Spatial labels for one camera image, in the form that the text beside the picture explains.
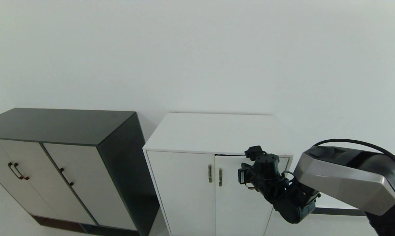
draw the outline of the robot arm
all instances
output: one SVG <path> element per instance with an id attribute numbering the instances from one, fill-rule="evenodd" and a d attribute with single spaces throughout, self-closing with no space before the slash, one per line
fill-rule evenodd
<path id="1" fill-rule="evenodd" d="M 326 142 L 349 142 L 349 139 Z M 252 184 L 289 223 L 296 224 L 310 214 L 319 191 L 352 205 L 370 221 L 379 236 L 395 236 L 395 156 L 341 147 L 318 147 L 305 151 L 297 164 L 294 178 L 279 173 L 279 157 L 267 154 L 260 146 L 245 151 L 255 161 L 241 164 L 239 182 Z"/>

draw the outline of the metal door handle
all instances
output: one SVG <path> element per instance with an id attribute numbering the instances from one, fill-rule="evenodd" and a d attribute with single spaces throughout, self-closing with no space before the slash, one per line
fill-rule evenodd
<path id="1" fill-rule="evenodd" d="M 208 180 L 212 183 L 212 165 L 208 166 Z"/>
<path id="2" fill-rule="evenodd" d="M 18 171 L 18 173 L 21 175 L 21 177 L 24 178 L 25 180 L 29 180 L 30 177 L 24 177 L 24 176 L 21 174 L 21 172 L 17 169 L 17 166 L 18 166 L 18 163 L 14 163 L 15 169 Z"/>
<path id="3" fill-rule="evenodd" d="M 63 173 L 63 171 L 64 171 L 65 169 L 63 169 L 63 168 L 60 168 L 59 169 L 59 171 L 61 172 L 61 174 L 62 174 L 62 176 L 65 178 L 65 180 L 67 181 L 67 183 L 69 184 L 69 185 L 73 185 L 73 182 L 68 182 L 68 180 L 67 180 L 67 178 L 64 176 L 64 173 Z"/>
<path id="4" fill-rule="evenodd" d="M 19 178 L 19 179 L 23 179 L 23 176 L 19 176 L 19 177 L 18 177 L 18 175 L 16 175 L 16 173 L 15 173 L 14 170 L 11 168 L 11 166 L 12 166 L 12 162 L 8 163 L 8 167 L 9 167 L 10 170 L 14 173 L 14 175 L 15 175 L 17 178 Z"/>
<path id="5" fill-rule="evenodd" d="M 219 186 L 222 187 L 222 169 L 219 169 Z"/>

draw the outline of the cabinet door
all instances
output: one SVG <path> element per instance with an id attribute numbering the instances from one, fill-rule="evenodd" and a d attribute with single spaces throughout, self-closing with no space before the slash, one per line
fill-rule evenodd
<path id="1" fill-rule="evenodd" d="M 213 154 L 147 151 L 161 209 L 173 236 L 215 235 Z"/>
<path id="2" fill-rule="evenodd" d="M 280 159 L 280 172 L 285 170 L 287 161 L 288 158 Z M 262 194 L 238 183 L 241 163 L 254 162 L 244 156 L 215 156 L 217 236 L 263 236 L 271 216 L 273 206 Z"/>
<path id="3" fill-rule="evenodd" d="M 0 145 L 62 220 L 94 224 L 39 143 L 0 140 Z"/>
<path id="4" fill-rule="evenodd" d="M 14 164 L 0 146 L 0 183 L 11 196 L 13 196 L 28 213 L 60 219 L 27 180 L 19 179 L 16 176 L 20 175 L 13 166 L 9 167 L 8 163 Z"/>
<path id="5" fill-rule="evenodd" d="M 44 144 L 73 190 L 102 226 L 136 230 L 96 147 Z"/>

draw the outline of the black door handle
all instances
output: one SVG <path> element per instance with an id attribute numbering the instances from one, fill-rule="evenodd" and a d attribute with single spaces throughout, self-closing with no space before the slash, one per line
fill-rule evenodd
<path id="1" fill-rule="evenodd" d="M 29 180 L 29 179 L 30 179 L 29 177 L 24 177 L 24 176 L 21 174 L 21 172 L 17 169 L 17 166 L 18 166 L 18 163 L 14 163 L 15 169 L 18 171 L 18 173 L 21 175 L 21 177 L 24 178 L 25 180 Z"/>
<path id="2" fill-rule="evenodd" d="M 63 173 L 64 170 L 65 170 L 65 169 L 63 169 L 63 168 L 60 168 L 60 169 L 59 169 L 59 171 L 61 172 L 62 176 L 65 178 L 65 180 L 67 181 L 67 183 L 68 183 L 69 185 L 72 186 L 72 185 L 73 185 L 73 182 L 70 182 L 70 183 L 68 182 L 68 180 L 67 180 L 66 177 L 64 176 L 64 173 Z"/>
<path id="3" fill-rule="evenodd" d="M 10 170 L 14 173 L 14 175 L 15 175 L 17 178 L 19 178 L 19 179 L 23 179 L 23 176 L 22 176 L 22 175 L 19 176 L 19 177 L 18 177 L 18 175 L 16 175 L 16 173 L 15 173 L 14 170 L 11 168 L 11 166 L 12 166 L 12 162 L 8 163 L 8 167 L 9 167 Z"/>

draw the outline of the cabinet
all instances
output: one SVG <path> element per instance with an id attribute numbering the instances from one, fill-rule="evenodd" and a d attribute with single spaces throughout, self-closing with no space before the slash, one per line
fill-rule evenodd
<path id="1" fill-rule="evenodd" d="M 263 196 L 238 183 L 250 146 L 292 154 L 268 115 L 168 113 L 143 150 L 173 236 L 263 236 L 274 213 Z"/>
<path id="2" fill-rule="evenodd" d="M 159 209 L 135 112 L 0 114 L 0 183 L 39 224 L 148 235 Z"/>

